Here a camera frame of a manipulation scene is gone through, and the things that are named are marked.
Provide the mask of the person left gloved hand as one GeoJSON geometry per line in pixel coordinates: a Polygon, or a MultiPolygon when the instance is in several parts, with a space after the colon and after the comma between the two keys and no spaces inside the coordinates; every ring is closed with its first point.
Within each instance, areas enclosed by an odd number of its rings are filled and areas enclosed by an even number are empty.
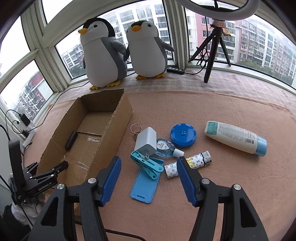
{"type": "Polygon", "coordinates": [[[44,205],[45,195],[44,193],[41,193],[36,197],[27,198],[22,202],[21,206],[12,204],[11,212],[14,218],[22,225],[29,225],[29,227],[33,227],[44,205]]]}

